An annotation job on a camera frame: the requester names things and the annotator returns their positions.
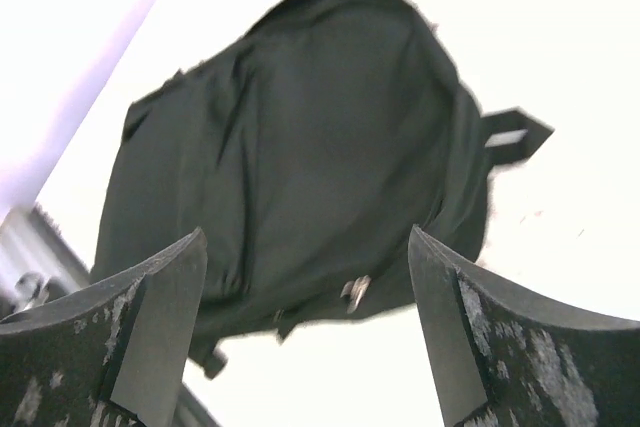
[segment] zipper pull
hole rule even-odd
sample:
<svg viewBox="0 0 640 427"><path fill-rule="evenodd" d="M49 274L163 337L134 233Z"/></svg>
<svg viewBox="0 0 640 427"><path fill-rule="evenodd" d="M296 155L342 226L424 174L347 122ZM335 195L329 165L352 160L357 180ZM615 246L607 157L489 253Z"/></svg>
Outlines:
<svg viewBox="0 0 640 427"><path fill-rule="evenodd" d="M366 294L370 283L371 277L365 275L364 277L358 277L356 280L349 281L344 285L340 297L349 297L347 314L353 314L358 309L358 306L364 298L364 294Z"/></svg>

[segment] backpack strap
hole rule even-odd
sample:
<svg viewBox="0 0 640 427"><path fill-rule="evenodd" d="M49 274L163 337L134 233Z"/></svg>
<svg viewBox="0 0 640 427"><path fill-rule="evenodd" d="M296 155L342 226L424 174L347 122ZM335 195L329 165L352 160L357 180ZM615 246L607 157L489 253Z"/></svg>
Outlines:
<svg viewBox="0 0 640 427"><path fill-rule="evenodd" d="M217 347L217 344L218 342L214 344L216 347L211 349L202 365L204 376L209 380L217 377L227 365L227 356Z"/></svg>
<svg viewBox="0 0 640 427"><path fill-rule="evenodd" d="M529 159L553 133L519 107L482 117L490 168Z"/></svg>

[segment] backpack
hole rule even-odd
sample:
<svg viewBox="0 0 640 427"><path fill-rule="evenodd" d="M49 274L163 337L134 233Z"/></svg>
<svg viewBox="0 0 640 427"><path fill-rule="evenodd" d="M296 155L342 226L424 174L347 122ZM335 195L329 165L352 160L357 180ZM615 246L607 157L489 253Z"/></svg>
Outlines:
<svg viewBox="0 0 640 427"><path fill-rule="evenodd" d="M482 117L406 1L284 0L130 107L92 281L201 227L189 355L213 377L226 337L413 304L414 224L475 260L491 168L548 135L518 109Z"/></svg>

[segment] white wall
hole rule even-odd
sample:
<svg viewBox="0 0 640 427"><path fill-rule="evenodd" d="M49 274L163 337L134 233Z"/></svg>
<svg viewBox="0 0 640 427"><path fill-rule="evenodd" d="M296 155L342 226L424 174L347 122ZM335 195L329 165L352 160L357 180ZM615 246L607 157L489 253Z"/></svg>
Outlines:
<svg viewBox="0 0 640 427"><path fill-rule="evenodd" d="M277 1L159 0L40 197L87 263L128 105ZM440 24L486 110L521 105L557 129L527 166L496 177L484 265L551 297L640 319L637 0L413 1ZM0 85L29 77L3 67ZM33 75L27 82L37 86ZM415 309L298 329L283 346L231 339L223 350L230 362L219 378L189 365L186 380L224 427L441 425Z"/></svg>

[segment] scratched paint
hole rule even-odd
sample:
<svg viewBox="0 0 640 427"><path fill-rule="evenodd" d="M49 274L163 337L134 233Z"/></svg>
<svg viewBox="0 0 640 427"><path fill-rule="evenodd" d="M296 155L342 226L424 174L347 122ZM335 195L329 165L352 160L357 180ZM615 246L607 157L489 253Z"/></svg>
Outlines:
<svg viewBox="0 0 640 427"><path fill-rule="evenodd" d="M62 385L62 380L64 379L64 375L62 372L54 372L51 376L51 380L49 381L49 387L53 389L57 389Z"/></svg>
<svg viewBox="0 0 640 427"><path fill-rule="evenodd" d="M76 334L79 334L80 332L82 332L86 327L87 327L86 319L78 319L73 322L73 331Z"/></svg>
<svg viewBox="0 0 640 427"><path fill-rule="evenodd" d="M527 382L524 379L520 380L520 383L527 391L527 397L529 397L529 403L538 412L542 411L542 400L540 400L540 396L536 392L535 386L531 382Z"/></svg>
<svg viewBox="0 0 640 427"><path fill-rule="evenodd" d="M467 312L471 332L478 350L485 357L491 356L491 347L489 346L489 333L491 332L491 324L487 320L482 310L480 296L466 282L460 281L460 293L462 294L462 302Z"/></svg>
<svg viewBox="0 0 640 427"><path fill-rule="evenodd" d="M91 416L91 424L89 427L100 427L100 422L102 421L102 414L104 412L105 404L104 402L98 402L96 408L93 410L93 415Z"/></svg>
<svg viewBox="0 0 640 427"><path fill-rule="evenodd" d="M498 378L502 380L509 380L509 369L504 360L499 360L496 369L498 370Z"/></svg>
<svg viewBox="0 0 640 427"><path fill-rule="evenodd" d="M131 285L131 287L129 287L129 290L127 290L126 293L118 296L113 302L113 310L111 312L111 334L104 344L107 347L107 353L102 361L103 365L106 365L113 355L113 351L116 348L116 342L118 340L118 334L120 333L120 323L122 320L121 317L123 310L133 300L139 285L140 280L137 280Z"/></svg>
<svg viewBox="0 0 640 427"><path fill-rule="evenodd" d="M24 422L28 426L33 425L38 416L38 409L42 403L42 389L38 380L32 377L27 384L27 391L18 405L13 422Z"/></svg>
<svg viewBox="0 0 640 427"><path fill-rule="evenodd" d="M518 342L518 347L522 350L527 348L527 338L524 335L524 328L517 322L497 322L495 325L495 332L499 339L515 339L516 342Z"/></svg>
<svg viewBox="0 0 640 427"><path fill-rule="evenodd" d="M500 427L500 421L493 410L487 409L482 415L467 420L464 427Z"/></svg>
<svg viewBox="0 0 640 427"><path fill-rule="evenodd" d="M585 385L566 345L556 349L544 330L531 333L531 365L536 380L556 406L567 427L596 427L598 410L593 392Z"/></svg>
<svg viewBox="0 0 640 427"><path fill-rule="evenodd" d="M53 424L53 427L69 427L70 420L71 417L69 416L69 414L67 414L67 416L63 420L59 420L58 422Z"/></svg>
<svg viewBox="0 0 640 427"><path fill-rule="evenodd" d="M518 422L518 418L516 417L516 414L511 409L509 409L509 418L511 419L512 427L520 427L520 422Z"/></svg>

